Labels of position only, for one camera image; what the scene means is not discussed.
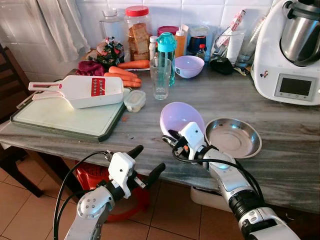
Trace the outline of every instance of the marble countertop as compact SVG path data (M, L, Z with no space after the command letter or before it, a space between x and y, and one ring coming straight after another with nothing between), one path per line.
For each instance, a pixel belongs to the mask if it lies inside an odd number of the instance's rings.
M262 138L258 155L240 162L259 182L266 202L319 213L320 210L320 113L318 106L299 106L261 96L249 77L234 72L224 76L204 69L194 79L177 77L169 97L153 97L149 72L138 72L146 104L138 113L125 111L111 136L104 142L77 139L14 123L0 125L0 142L81 160L89 153L109 149L123 152L143 145L136 170L148 175L159 163L166 164L161 178L204 189L216 189L214 180L200 165L174 160L162 141L159 119L171 102L196 108L204 122L218 117L236 118L251 124ZM88 162L107 166L101 156Z

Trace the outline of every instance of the teal water bottle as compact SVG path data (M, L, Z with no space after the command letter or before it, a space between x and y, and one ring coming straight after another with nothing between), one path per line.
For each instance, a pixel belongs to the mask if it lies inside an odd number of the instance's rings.
M170 59L171 64L171 74L169 86L175 84L175 50L177 47L177 41L175 37L170 32L164 32L157 38L158 43L158 61L159 64L163 66L164 59Z

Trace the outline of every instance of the appliance display screen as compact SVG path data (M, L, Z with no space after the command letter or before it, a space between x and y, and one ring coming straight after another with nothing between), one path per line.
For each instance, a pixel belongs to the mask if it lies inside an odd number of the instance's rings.
M311 81L284 77L282 79L280 92L308 96L311 83Z

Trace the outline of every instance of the lavender bowl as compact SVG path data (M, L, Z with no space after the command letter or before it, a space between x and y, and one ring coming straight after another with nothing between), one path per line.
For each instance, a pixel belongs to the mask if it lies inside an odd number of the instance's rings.
M168 130L180 131L188 123L196 122L202 131L205 133L206 127L200 113L184 102L171 102L164 106L160 115L160 128L163 135L170 136Z
M180 56L174 60L175 72L184 79L197 76L205 65L205 61L197 56Z

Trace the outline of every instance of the stainless steel plate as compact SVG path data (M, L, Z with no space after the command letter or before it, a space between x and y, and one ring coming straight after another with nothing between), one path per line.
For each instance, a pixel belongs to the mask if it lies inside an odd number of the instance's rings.
M244 121L216 118L205 127L205 140L236 159L255 156L262 147L258 132Z

